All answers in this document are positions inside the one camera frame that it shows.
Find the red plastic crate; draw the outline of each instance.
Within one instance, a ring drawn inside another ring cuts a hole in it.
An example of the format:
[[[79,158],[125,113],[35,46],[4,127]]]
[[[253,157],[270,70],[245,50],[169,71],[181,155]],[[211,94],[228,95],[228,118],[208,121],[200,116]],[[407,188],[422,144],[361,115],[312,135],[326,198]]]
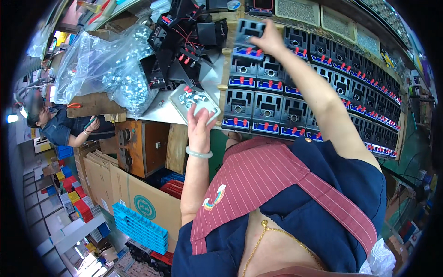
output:
[[[177,199],[181,199],[182,197],[182,191],[183,189],[181,187],[175,186],[174,184],[171,184],[169,182],[167,182],[166,184],[164,184],[161,188],[161,191],[166,192],[167,194],[169,194],[170,196],[173,196]]]
[[[152,251],[151,257],[154,257],[158,260],[161,260],[162,262],[172,265],[172,258],[174,257],[174,253],[166,251],[166,253],[164,255],[162,255],[158,252]]]
[[[74,190],[78,193],[78,196],[80,196],[80,198],[87,196],[82,187],[76,187]]]

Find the circular logo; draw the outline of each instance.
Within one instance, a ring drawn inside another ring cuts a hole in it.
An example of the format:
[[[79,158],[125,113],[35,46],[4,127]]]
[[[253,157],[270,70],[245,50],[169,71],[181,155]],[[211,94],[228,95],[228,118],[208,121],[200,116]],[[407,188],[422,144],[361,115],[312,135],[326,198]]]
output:
[[[151,202],[142,195],[137,195],[134,197],[134,204],[137,211],[147,219],[154,219],[156,217],[154,206]]]

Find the wooden board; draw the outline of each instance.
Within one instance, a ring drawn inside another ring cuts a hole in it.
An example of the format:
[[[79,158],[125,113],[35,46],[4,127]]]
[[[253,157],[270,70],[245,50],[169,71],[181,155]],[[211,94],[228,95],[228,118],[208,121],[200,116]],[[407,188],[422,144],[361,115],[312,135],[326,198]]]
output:
[[[400,160],[401,151],[403,150],[403,142],[406,136],[406,123],[408,122],[407,114],[408,114],[408,109],[406,109],[406,113],[400,112],[400,118],[398,120],[400,131],[398,132],[397,147],[395,150],[397,152],[397,158],[395,158],[395,160]]]
[[[117,154],[118,142],[117,136],[110,137],[104,140],[99,140],[100,150],[103,154]]]
[[[188,126],[171,123],[167,140],[165,167],[180,174],[184,174],[188,145]]]
[[[120,107],[114,101],[110,101],[106,92],[75,96],[71,103],[79,103],[82,107],[68,108],[67,116],[69,118],[126,112],[125,108]]]

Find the plastic crate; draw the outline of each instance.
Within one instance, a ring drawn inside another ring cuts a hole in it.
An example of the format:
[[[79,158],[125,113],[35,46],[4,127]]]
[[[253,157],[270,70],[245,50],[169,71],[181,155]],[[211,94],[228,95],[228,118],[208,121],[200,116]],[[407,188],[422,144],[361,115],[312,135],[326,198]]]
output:
[[[84,197],[88,196],[88,195],[83,191],[83,188],[82,188],[81,186],[80,186],[80,187],[76,187],[74,190],[78,193],[78,196],[80,196],[80,198],[84,198]]]
[[[86,195],[86,196],[82,197],[82,200],[86,203],[86,205],[88,205],[89,209],[94,208],[94,203],[92,203],[92,199],[89,196]]]
[[[170,183],[171,181],[168,181],[166,184],[164,184],[160,190],[163,192],[166,192],[167,194],[169,194],[170,196],[173,196],[177,199],[181,199],[182,198],[182,191],[183,188],[174,185],[173,183]]]
[[[105,222],[103,222],[97,229],[100,231],[101,236],[106,238],[107,235],[111,232],[108,228],[108,225],[106,225]]]
[[[71,157],[74,155],[74,148],[70,146],[57,146],[57,158],[59,160]]]
[[[62,180],[65,179],[65,176],[64,176],[64,174],[63,174],[63,171],[59,171],[59,172],[57,172],[55,175],[57,176],[57,179],[58,179],[59,181],[62,181]]]
[[[75,189],[76,187],[81,187],[82,184],[80,184],[78,181],[75,181],[75,182],[72,183],[72,186],[73,186],[74,189]]]
[[[180,182],[184,182],[185,176],[182,174],[178,174],[178,173],[173,172],[173,173],[163,177],[162,179],[160,179],[162,185],[166,184],[169,180],[178,180]]]
[[[117,229],[136,242],[160,254],[167,250],[167,230],[131,209],[115,203],[112,205]]]
[[[48,196],[52,196],[57,193],[54,186],[47,187],[46,192],[48,193]]]
[[[91,213],[93,217],[98,216],[99,214],[101,214],[101,209],[99,205],[95,205],[92,209],[91,209]]]
[[[75,191],[68,193],[68,197],[69,200],[71,200],[71,203],[73,204],[80,200],[80,196],[78,196],[78,194]]]
[[[61,170],[62,170],[63,175],[65,176],[65,178],[68,178],[68,177],[71,177],[71,176],[72,176],[72,172],[71,172],[71,170],[69,169],[69,167],[67,167],[67,166],[63,166],[63,167],[61,168]]]
[[[103,237],[102,237],[100,231],[99,231],[97,228],[95,228],[94,231],[91,232],[91,237],[92,237],[96,242],[99,242],[99,241],[101,241],[101,240],[103,239]]]

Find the stacked boxes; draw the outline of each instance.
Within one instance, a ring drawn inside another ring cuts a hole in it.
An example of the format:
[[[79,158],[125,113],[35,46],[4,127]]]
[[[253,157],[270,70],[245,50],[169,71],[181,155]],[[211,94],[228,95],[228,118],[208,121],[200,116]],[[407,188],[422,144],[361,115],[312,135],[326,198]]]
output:
[[[89,206],[82,200],[78,200],[74,203],[74,208],[83,219],[84,222],[89,222],[94,217],[92,216],[91,209]]]
[[[68,196],[67,193],[64,194],[59,194],[60,195],[60,199],[62,201],[62,205],[65,208],[66,212],[68,214],[72,214],[73,212],[75,212],[74,206],[72,205],[72,202]]]
[[[112,205],[117,228],[136,242],[164,255],[167,250],[167,230],[120,203]]]

